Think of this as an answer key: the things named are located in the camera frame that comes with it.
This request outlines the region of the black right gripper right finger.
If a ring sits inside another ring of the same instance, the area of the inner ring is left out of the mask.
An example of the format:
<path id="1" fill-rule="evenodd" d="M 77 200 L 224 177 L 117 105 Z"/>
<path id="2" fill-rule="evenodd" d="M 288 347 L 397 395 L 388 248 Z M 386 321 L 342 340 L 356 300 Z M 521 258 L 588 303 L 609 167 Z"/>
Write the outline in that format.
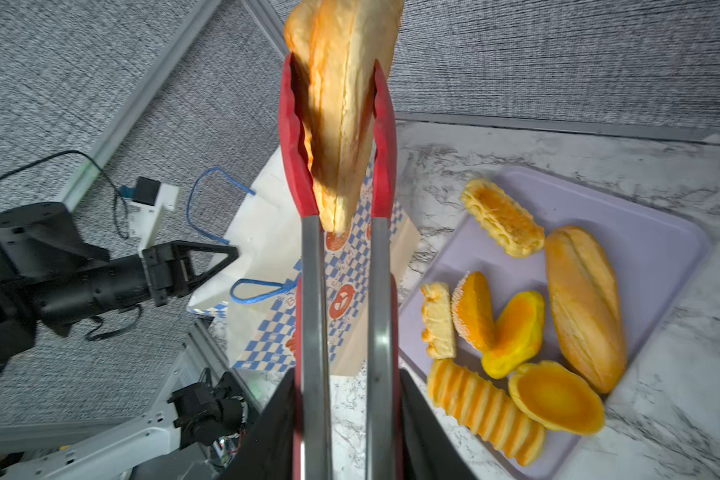
<path id="1" fill-rule="evenodd" d="M 400 371 L 400 394 L 401 479 L 475 479 L 405 369 Z"/>

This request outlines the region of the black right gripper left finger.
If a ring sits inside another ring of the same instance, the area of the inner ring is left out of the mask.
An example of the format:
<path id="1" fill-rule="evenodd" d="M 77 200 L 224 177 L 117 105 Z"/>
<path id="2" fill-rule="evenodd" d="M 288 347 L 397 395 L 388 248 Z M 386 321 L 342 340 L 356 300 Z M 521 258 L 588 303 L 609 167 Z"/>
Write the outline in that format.
<path id="1" fill-rule="evenodd" d="M 257 423 L 235 458 L 218 476 L 221 480 L 293 478 L 293 436 L 296 425 L 294 370 L 281 379 Z"/>

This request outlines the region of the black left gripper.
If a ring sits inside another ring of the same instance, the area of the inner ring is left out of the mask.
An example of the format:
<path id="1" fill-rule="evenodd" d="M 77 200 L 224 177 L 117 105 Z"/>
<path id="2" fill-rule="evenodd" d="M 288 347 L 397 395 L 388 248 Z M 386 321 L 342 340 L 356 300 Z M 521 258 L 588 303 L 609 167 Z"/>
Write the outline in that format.
<path id="1" fill-rule="evenodd" d="M 193 252 L 222 254 L 223 259 L 197 274 L 191 258 Z M 172 241 L 143 249 L 141 256 L 153 303 L 164 306 L 170 298 L 193 293 L 237 260 L 239 252 L 230 245 Z"/>

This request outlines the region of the red silicone steel tongs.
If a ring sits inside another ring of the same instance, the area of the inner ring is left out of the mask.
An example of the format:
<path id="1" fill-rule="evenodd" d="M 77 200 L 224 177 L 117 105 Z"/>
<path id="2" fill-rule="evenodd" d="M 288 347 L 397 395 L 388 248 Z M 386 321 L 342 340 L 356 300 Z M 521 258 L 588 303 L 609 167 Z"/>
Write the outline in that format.
<path id="1" fill-rule="evenodd" d="M 287 184 L 301 217 L 301 277 L 297 287 L 293 468 L 296 479 L 330 479 L 330 412 L 324 236 L 304 146 L 301 110 L 293 89 L 296 62 L 285 59 L 279 101 L 279 137 Z M 373 73 L 376 143 L 371 202 L 367 340 L 366 476 L 400 479 L 404 473 L 398 365 L 397 286 L 391 272 L 391 216 L 396 189 L 394 109 L 381 65 Z"/>

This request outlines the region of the pale braided pastry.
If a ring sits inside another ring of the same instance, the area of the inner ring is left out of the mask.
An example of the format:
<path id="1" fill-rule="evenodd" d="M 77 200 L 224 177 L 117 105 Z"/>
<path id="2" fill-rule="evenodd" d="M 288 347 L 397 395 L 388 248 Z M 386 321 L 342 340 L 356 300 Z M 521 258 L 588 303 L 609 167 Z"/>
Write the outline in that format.
<path id="1" fill-rule="evenodd" d="M 423 284 L 421 292 L 422 340 L 427 344 L 427 354 L 432 359 L 447 359 L 456 356 L 456 332 L 452 321 L 451 296 L 444 282 Z"/>

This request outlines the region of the sesame sugar bun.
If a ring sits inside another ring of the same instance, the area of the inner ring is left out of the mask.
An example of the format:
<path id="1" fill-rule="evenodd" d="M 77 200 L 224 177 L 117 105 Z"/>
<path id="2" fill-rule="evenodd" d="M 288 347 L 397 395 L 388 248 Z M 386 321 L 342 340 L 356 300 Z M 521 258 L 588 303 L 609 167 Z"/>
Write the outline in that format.
<path id="1" fill-rule="evenodd" d="M 490 350 L 496 339 L 491 293 L 485 275 L 468 273 L 457 284 L 451 299 L 456 332 L 479 352 Z"/>

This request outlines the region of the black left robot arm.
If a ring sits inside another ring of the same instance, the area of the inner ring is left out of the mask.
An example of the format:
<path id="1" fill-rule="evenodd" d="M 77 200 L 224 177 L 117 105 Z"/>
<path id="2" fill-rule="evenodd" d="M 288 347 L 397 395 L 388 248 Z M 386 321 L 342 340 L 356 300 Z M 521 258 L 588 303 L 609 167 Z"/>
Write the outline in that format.
<path id="1" fill-rule="evenodd" d="M 172 241 L 114 259 L 84 242 L 67 207 L 36 203 L 0 213 L 0 373 L 13 356 L 31 349 L 45 325 L 59 336 L 84 319 L 109 312 L 140 312 L 193 293 L 212 277 L 197 273 L 195 252 L 237 259 L 232 246 Z M 230 390 L 230 375 L 205 371 L 181 384 L 174 371 L 146 412 L 67 449 L 3 470 L 6 479 L 116 479 L 154 458 L 193 444 L 213 445 L 240 430 L 245 400 Z"/>

